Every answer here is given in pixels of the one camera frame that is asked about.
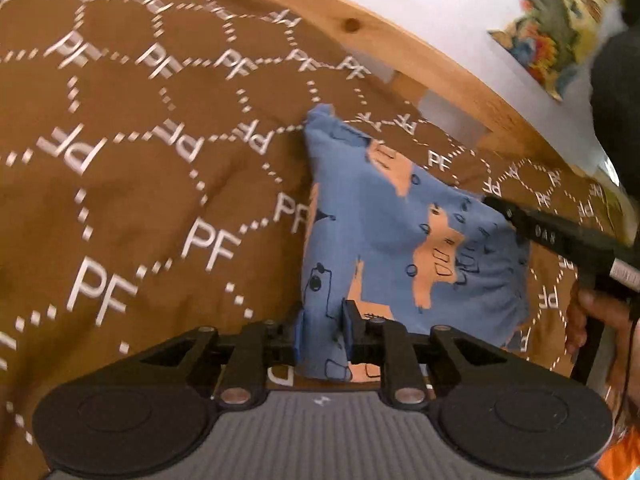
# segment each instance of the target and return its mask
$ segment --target black circular disc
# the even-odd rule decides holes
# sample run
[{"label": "black circular disc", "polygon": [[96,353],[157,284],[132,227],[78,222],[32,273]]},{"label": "black circular disc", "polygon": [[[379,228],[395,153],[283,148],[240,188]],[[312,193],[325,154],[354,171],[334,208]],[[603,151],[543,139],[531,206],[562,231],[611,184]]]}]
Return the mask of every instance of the black circular disc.
[{"label": "black circular disc", "polygon": [[33,428],[56,468],[130,476],[179,460],[208,420],[204,400],[188,386],[66,384],[39,404]]},{"label": "black circular disc", "polygon": [[460,385],[443,399],[440,423],[475,462],[526,476],[591,465],[612,433],[607,405],[577,383],[553,390]]}]

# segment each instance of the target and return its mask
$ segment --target human hand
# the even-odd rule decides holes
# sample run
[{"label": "human hand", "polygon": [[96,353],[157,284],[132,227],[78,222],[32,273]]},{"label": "human hand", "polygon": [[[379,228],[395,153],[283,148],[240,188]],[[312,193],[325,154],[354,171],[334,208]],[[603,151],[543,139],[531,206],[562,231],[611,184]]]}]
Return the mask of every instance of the human hand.
[{"label": "human hand", "polygon": [[[626,360],[629,353],[629,306],[593,290],[580,288],[574,284],[571,300],[567,308],[566,343],[568,354],[573,355],[587,341],[585,330],[587,317],[601,320],[616,330],[616,358],[609,373],[609,384],[617,392],[622,393],[625,386]],[[634,349],[631,357],[631,374],[629,378],[628,396],[636,404],[640,404],[640,332],[634,335]]]}]

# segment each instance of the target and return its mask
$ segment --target bed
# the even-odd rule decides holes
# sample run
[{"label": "bed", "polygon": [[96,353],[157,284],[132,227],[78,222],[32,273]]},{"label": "bed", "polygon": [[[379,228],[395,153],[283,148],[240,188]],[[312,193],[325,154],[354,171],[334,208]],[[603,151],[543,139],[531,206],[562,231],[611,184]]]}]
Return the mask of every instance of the bed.
[{"label": "bed", "polygon": [[[391,65],[391,84],[343,46]],[[503,99],[343,0],[2,0],[0,60],[3,479],[46,473],[31,415],[56,384],[300,300],[301,131],[320,102],[451,187],[625,237],[607,190]],[[477,146],[420,116],[425,88],[484,124]],[[576,276],[532,248],[515,351],[561,374]]]}]

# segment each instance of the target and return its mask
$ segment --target black cable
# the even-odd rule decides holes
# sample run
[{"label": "black cable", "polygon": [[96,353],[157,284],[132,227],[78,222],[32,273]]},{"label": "black cable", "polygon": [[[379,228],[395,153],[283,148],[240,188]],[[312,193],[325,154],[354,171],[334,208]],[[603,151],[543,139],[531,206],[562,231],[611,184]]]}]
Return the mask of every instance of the black cable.
[{"label": "black cable", "polygon": [[625,387],[622,389],[622,397],[620,397],[620,405],[618,407],[618,414],[616,415],[616,420],[614,421],[614,425],[617,426],[620,421],[620,416],[622,416],[622,411],[624,410],[626,403],[626,396],[629,389],[629,379],[631,378],[631,357],[633,355],[634,349],[634,335],[636,334],[636,327],[638,326],[638,318],[632,320],[631,322],[631,334],[629,334],[629,352],[626,356],[626,372],[625,372]]}]

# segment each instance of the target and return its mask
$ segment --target wooden bed frame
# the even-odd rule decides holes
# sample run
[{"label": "wooden bed frame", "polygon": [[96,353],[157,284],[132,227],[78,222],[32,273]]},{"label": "wooden bed frame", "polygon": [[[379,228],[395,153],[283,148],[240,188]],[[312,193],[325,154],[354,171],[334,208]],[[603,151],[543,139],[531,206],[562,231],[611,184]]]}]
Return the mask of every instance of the wooden bed frame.
[{"label": "wooden bed frame", "polygon": [[291,9],[347,48],[394,69],[391,87],[417,104],[435,92],[486,127],[477,147],[534,158],[551,167],[567,164],[516,110],[471,72],[431,45],[347,0],[272,0]]}]

